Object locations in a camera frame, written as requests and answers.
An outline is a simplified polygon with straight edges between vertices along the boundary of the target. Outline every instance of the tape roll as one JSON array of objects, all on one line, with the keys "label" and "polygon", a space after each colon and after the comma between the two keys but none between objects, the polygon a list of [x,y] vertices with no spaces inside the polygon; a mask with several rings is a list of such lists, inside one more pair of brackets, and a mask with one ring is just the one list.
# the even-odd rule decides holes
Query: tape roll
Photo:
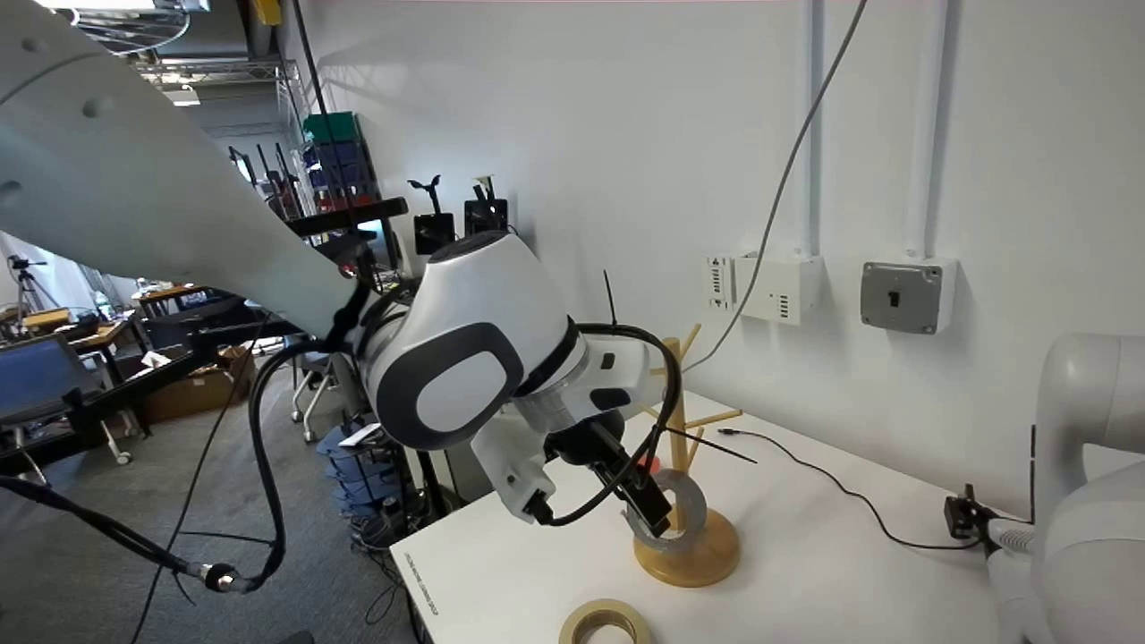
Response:
[{"label": "tape roll", "polygon": [[634,644],[653,644],[640,610],[612,596],[581,604],[563,626],[563,644],[589,644],[604,626],[620,626]]}]

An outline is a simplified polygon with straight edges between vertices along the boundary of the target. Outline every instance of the electrical outlet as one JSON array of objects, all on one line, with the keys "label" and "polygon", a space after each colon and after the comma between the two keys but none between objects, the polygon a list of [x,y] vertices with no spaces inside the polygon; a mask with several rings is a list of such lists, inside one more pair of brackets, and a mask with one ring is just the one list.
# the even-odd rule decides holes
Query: electrical outlet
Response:
[{"label": "electrical outlet", "polygon": [[960,261],[866,261],[861,323],[937,337],[950,318]]},{"label": "electrical outlet", "polygon": [[742,304],[734,256],[709,256],[709,304],[711,306],[738,306]]},{"label": "electrical outlet", "polygon": [[[755,269],[755,252],[738,261],[738,282],[746,288]],[[761,256],[755,288],[743,304],[743,318],[800,326],[800,318],[817,306],[823,282],[820,256]]]}]

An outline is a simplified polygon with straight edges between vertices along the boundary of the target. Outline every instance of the chair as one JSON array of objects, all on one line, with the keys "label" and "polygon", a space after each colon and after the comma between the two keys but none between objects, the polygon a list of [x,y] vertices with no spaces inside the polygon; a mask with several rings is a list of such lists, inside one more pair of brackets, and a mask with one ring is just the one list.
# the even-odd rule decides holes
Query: chair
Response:
[{"label": "chair", "polygon": [[[10,447],[28,461],[31,475],[46,484],[38,461],[26,450],[28,430],[46,425],[72,410],[63,397],[93,397],[100,378],[82,369],[75,351],[61,338],[31,338],[0,348],[0,430],[10,432]],[[108,423],[100,423],[108,450],[117,463],[131,454],[117,447]]]}]

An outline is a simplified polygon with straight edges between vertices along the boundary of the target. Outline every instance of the wire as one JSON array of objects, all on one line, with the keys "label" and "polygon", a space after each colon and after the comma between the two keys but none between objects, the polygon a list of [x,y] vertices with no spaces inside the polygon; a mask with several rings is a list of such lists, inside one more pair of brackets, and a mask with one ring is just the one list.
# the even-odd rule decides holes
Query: wire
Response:
[{"label": "wire", "polygon": [[403,591],[403,610],[406,610],[406,630],[415,634],[418,644],[431,644],[426,626],[422,626],[422,616],[415,608],[415,596]]},{"label": "wire", "polygon": [[674,425],[666,425],[666,432],[683,437],[683,440],[700,444],[700,447],[711,447],[711,450],[720,450],[720,454],[728,454],[728,459],[742,459],[742,461],[759,463],[759,461],[755,461],[755,459],[746,459],[743,450],[728,450],[728,447],[711,444],[711,440],[703,440],[703,437],[693,437],[693,432],[683,432],[683,430],[674,430]]},{"label": "wire", "polygon": [[398,586],[383,586],[373,601],[367,601],[367,608],[363,608],[363,626],[378,626],[378,622],[385,622],[390,618],[390,610],[394,610],[394,604],[398,604]]},{"label": "wire", "polygon": [[189,596],[187,586],[182,586],[182,576],[170,573],[170,582],[179,586],[179,593],[187,596],[187,604],[194,604],[194,596]]},{"label": "wire", "polygon": [[[228,382],[228,394],[224,394],[224,405],[219,406],[219,416],[213,416],[213,423],[211,423],[211,430],[208,430],[208,440],[202,440],[202,447],[200,447],[200,459],[194,461],[189,485],[187,485],[187,494],[182,494],[182,509],[179,509],[179,517],[175,517],[175,527],[170,527],[170,537],[167,537],[164,552],[170,552],[175,541],[179,541],[179,529],[182,529],[182,521],[187,521],[194,490],[198,490],[198,484],[200,484],[200,475],[202,475],[202,463],[208,463],[208,454],[211,454],[213,437],[219,437],[219,430],[222,430],[222,417],[228,416],[228,406],[235,405],[235,397],[238,397],[238,385],[235,385],[235,378],[233,378],[233,382]],[[148,616],[149,616],[149,604],[152,604],[152,591],[158,591],[160,573],[164,573],[164,570],[152,565],[149,582],[148,582],[148,593],[142,593],[142,608],[139,608],[139,616],[137,616],[131,644],[142,635],[142,626],[148,626]]]},{"label": "wire", "polygon": [[649,430],[640,447],[628,454],[628,461],[589,500],[582,500],[570,515],[545,517],[545,527],[573,527],[582,515],[589,515],[596,505],[604,505],[604,498],[615,494],[615,478],[622,478],[628,469],[640,469],[640,461],[650,461],[649,454],[659,450],[659,440],[668,430],[668,417],[683,397],[683,375],[680,375],[675,354],[649,327],[635,327],[635,326],[577,326],[577,327],[589,337],[628,337],[628,338],[650,344],[666,357],[666,394],[660,394],[653,425]]},{"label": "wire", "polygon": [[377,333],[383,333],[390,323],[403,318],[403,310],[390,310],[394,304],[402,304],[402,295],[406,295],[411,288],[403,282],[390,285],[377,304],[363,306],[362,314],[362,337],[353,348],[353,357],[363,357],[367,338]]},{"label": "wire", "polygon": [[248,425],[249,425],[249,447],[254,447],[254,463],[257,463],[257,478],[261,478],[261,490],[266,490],[266,505],[270,511],[270,527],[274,527],[274,537],[270,537],[270,552],[261,565],[257,576],[243,579],[243,591],[257,591],[270,573],[280,573],[281,559],[287,559],[287,517],[281,517],[281,498],[280,498],[280,485],[274,485],[274,471],[270,471],[270,461],[266,454],[266,440],[261,440],[261,397],[266,397],[266,385],[270,382],[270,375],[292,361],[296,354],[305,351],[328,351],[325,338],[300,338],[300,344],[291,344],[281,348],[280,354],[270,354],[257,375],[254,375],[254,391],[249,391],[249,401],[248,401]]},{"label": "wire", "polygon": [[909,552],[978,552],[978,542],[919,542],[919,541],[903,541],[899,533],[887,529],[882,511],[880,511],[866,494],[843,485],[835,471],[826,471],[826,469],[799,459],[799,454],[786,450],[779,440],[771,440],[771,437],[765,437],[765,432],[752,432],[752,430],[728,430],[728,425],[720,430],[720,432],[722,432],[722,437],[752,437],[752,440],[761,440],[761,444],[785,450],[794,463],[820,471],[820,475],[831,478],[843,498],[861,500],[861,505],[868,509],[872,521],[880,527],[880,533],[882,533],[889,542],[899,542],[899,548],[909,548]]},{"label": "wire", "polygon": [[187,562],[167,555],[164,548],[158,548],[152,541],[148,541],[142,533],[115,521],[112,515],[100,515],[93,509],[82,509],[61,494],[52,494],[49,485],[38,485],[38,484],[26,484],[26,478],[10,478],[10,475],[0,475],[0,485],[26,498],[26,500],[34,500],[34,505],[46,505],[46,509],[57,509],[57,511],[68,511],[75,517],[82,517],[84,527],[93,527],[95,533],[102,533],[108,541],[121,542],[126,552],[152,562],[152,565],[164,565],[164,570],[179,570],[187,573]]},{"label": "wire", "polygon": [[765,213],[765,226],[761,226],[759,246],[755,246],[755,263],[752,263],[746,288],[743,288],[738,310],[728,314],[728,323],[722,326],[720,338],[709,348],[709,354],[700,354],[699,361],[691,361],[683,372],[711,361],[711,357],[720,354],[720,348],[726,344],[728,327],[738,327],[738,323],[743,318],[743,306],[746,306],[746,300],[752,300],[752,293],[755,293],[759,269],[761,269],[761,252],[765,252],[765,244],[770,244],[770,234],[771,234],[771,226],[777,226],[777,213],[779,213],[779,202],[785,202],[786,180],[789,180],[789,171],[794,171],[799,149],[800,149],[800,141],[807,138],[807,132],[813,132],[813,125],[817,125],[817,115],[820,115],[823,95],[826,95],[826,89],[831,89],[831,82],[835,82],[835,70],[841,66],[841,62],[843,62],[847,48],[851,48],[851,38],[854,38],[854,31],[858,31],[861,14],[866,14],[866,0],[854,3],[851,25],[847,25],[847,31],[843,31],[843,38],[841,38],[841,47],[838,47],[838,53],[835,53],[835,62],[831,62],[820,89],[817,89],[817,100],[813,100],[807,115],[805,115],[800,125],[799,125],[799,137],[794,137],[789,155],[786,155],[786,159],[785,159],[785,175],[779,175],[771,206],[770,206],[770,213]]},{"label": "wire", "polygon": [[270,548],[270,542],[274,542],[274,541],[266,541],[266,537],[222,533],[222,529],[179,529],[179,537],[238,541],[238,542],[261,542],[261,548]]},{"label": "wire", "polygon": [[620,326],[620,318],[615,318],[612,274],[607,274],[607,271],[600,271],[600,274],[604,274],[604,295],[607,295],[607,323]]}]

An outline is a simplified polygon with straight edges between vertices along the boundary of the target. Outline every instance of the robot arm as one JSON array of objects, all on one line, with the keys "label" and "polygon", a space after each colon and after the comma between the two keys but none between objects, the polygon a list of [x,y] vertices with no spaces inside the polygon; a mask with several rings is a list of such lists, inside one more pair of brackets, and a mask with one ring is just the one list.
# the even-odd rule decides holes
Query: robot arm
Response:
[{"label": "robot arm", "polygon": [[0,227],[102,271],[243,293],[312,337],[353,288],[187,115],[31,0],[0,3]]},{"label": "robot arm", "polygon": [[1145,338],[1061,337],[1039,391],[1034,527],[991,527],[1000,641],[1141,641],[1145,463],[1084,475],[1084,447],[1145,450]]},{"label": "robot arm", "polygon": [[[249,295],[312,337],[325,337],[353,293],[194,120],[31,0],[0,3],[0,227],[117,274]],[[431,256],[403,326],[377,337],[362,372],[402,444],[474,440],[516,515],[550,515],[535,463],[546,450],[589,463],[650,533],[666,529],[668,505],[628,463],[615,417],[640,405],[644,348],[585,338],[516,234]],[[509,401],[534,440],[480,437]]]}]

